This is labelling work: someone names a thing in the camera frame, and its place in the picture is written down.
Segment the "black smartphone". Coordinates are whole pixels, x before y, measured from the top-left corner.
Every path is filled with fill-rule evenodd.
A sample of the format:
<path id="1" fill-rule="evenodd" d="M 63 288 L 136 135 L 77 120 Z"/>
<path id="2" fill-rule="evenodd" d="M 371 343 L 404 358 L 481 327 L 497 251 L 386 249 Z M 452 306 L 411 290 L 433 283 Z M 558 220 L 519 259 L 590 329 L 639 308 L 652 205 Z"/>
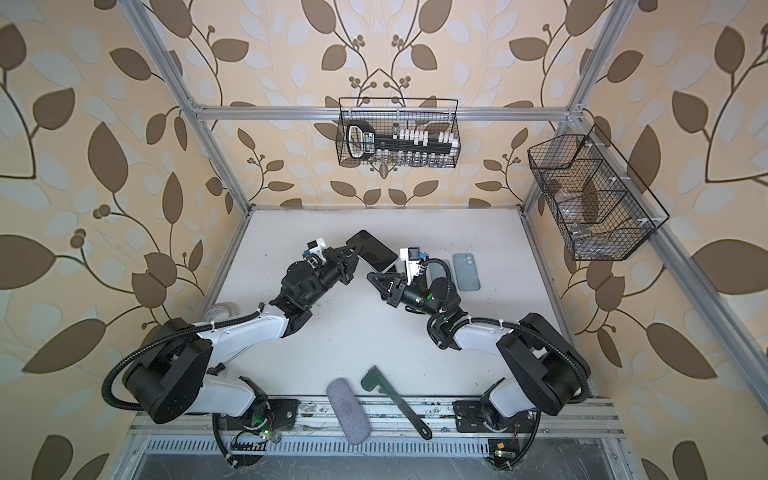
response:
<path id="1" fill-rule="evenodd" d="M 349 239 L 346 245 L 353 247 L 374 272 L 386 273 L 399 260 L 399 256 L 367 230 L 360 230 Z"/>

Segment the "light blue phone case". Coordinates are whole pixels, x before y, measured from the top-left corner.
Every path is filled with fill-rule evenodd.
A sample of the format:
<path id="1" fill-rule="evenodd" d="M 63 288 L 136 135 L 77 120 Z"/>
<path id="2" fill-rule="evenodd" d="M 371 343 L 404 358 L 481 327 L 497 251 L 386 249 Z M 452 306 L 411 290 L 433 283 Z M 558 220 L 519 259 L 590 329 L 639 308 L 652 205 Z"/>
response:
<path id="1" fill-rule="evenodd" d="M 444 259 L 430 258 L 427 261 L 427 276 L 431 282 L 438 279 L 451 279 L 450 262 Z"/>
<path id="2" fill-rule="evenodd" d="M 453 255 L 455 281 L 463 292 L 475 292 L 481 289 L 477 263 L 472 253 L 464 252 Z"/>

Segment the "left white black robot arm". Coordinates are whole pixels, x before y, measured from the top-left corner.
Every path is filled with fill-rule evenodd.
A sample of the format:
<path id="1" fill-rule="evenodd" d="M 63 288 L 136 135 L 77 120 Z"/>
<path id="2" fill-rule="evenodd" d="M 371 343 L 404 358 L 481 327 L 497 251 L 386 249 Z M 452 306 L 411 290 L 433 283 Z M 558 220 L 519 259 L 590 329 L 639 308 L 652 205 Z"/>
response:
<path id="1" fill-rule="evenodd" d="M 318 300 L 336 284 L 353 280 L 358 261 L 355 247 L 310 243 L 302 259 L 288 267 L 277 297 L 254 312 L 194 324 L 180 318 L 167 322 L 154 340 L 107 373 L 103 400 L 119 410 L 143 411 L 157 424 L 185 414 L 261 424 L 269 411 L 267 394 L 248 377 L 224 377 L 225 360 L 253 345 L 297 333 Z"/>

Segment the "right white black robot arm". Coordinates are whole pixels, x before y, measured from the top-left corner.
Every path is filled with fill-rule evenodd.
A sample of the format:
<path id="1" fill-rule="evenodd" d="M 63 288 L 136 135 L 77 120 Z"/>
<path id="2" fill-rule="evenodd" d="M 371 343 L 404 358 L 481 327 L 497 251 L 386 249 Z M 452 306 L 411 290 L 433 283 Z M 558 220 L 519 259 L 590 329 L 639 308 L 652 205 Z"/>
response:
<path id="1" fill-rule="evenodd" d="M 406 262 L 406 271 L 370 272 L 368 282 L 392 307 L 427 317 L 426 330 L 441 350 L 480 351 L 500 357 L 510 371 L 483 394 L 486 410 L 501 418 L 537 410 L 556 416 L 589 398 L 590 367 L 542 315 L 510 322 L 473 316 L 460 306 L 449 265 L 436 258 Z"/>

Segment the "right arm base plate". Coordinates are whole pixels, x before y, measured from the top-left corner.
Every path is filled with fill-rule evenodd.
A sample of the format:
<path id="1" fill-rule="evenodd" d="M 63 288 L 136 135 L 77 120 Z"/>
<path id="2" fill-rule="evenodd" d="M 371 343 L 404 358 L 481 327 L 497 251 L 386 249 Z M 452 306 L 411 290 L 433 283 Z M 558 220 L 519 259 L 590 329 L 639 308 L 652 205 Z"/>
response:
<path id="1" fill-rule="evenodd" d="M 541 412 L 524 410 L 511 417 L 498 413 L 489 401 L 458 400 L 453 403 L 459 433 L 495 433 L 489 440 L 486 461 L 497 471 L 512 471 L 530 450 L 536 438 Z"/>

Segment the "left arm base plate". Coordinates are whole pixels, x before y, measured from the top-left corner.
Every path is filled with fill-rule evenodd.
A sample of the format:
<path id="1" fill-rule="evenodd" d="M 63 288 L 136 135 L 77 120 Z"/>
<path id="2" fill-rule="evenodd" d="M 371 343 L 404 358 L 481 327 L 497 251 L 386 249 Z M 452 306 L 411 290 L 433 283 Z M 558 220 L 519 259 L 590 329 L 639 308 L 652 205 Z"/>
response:
<path id="1" fill-rule="evenodd" d="M 240 417 L 212 415 L 212 433 L 219 452 L 233 469 L 258 463 L 282 431 L 295 425 L 298 399 L 257 401 Z"/>

